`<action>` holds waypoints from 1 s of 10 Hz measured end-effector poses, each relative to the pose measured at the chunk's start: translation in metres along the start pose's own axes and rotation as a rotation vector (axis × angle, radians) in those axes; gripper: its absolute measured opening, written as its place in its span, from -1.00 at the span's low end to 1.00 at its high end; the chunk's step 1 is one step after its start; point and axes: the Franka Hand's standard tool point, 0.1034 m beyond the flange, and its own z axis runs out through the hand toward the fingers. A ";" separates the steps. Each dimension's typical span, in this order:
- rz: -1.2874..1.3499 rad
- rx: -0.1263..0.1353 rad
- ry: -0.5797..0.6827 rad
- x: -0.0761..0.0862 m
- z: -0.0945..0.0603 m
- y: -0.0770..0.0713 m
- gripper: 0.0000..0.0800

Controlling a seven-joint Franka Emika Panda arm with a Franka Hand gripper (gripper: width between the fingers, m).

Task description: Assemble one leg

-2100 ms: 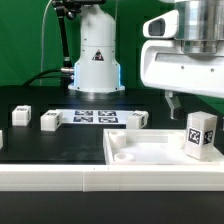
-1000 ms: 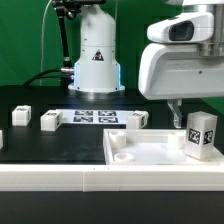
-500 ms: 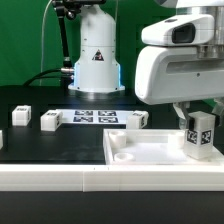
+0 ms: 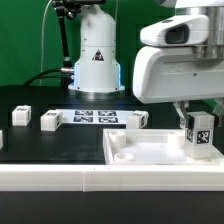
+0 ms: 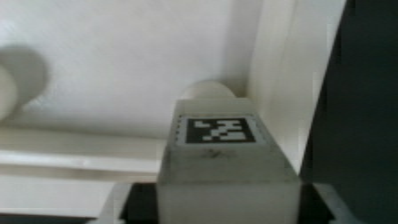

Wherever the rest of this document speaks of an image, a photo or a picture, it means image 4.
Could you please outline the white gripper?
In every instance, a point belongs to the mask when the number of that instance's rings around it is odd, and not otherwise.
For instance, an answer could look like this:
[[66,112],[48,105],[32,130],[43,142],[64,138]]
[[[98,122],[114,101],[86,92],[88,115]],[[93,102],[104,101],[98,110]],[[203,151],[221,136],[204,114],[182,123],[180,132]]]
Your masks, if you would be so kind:
[[191,47],[143,47],[137,54],[132,90],[142,103],[174,102],[180,127],[188,127],[191,100],[216,99],[216,124],[224,118],[224,60],[199,60]]

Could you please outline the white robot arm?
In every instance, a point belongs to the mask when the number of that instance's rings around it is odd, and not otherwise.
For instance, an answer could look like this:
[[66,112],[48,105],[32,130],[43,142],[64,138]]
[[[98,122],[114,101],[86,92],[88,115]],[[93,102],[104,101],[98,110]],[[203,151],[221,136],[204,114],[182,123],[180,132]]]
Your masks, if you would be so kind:
[[[144,47],[134,63],[132,90],[142,103],[172,102],[181,126],[190,126],[187,103],[216,99],[224,115],[224,0],[154,0],[175,15],[140,31]],[[115,23],[99,6],[81,13],[81,52],[70,88],[87,97],[121,90],[115,60]]]

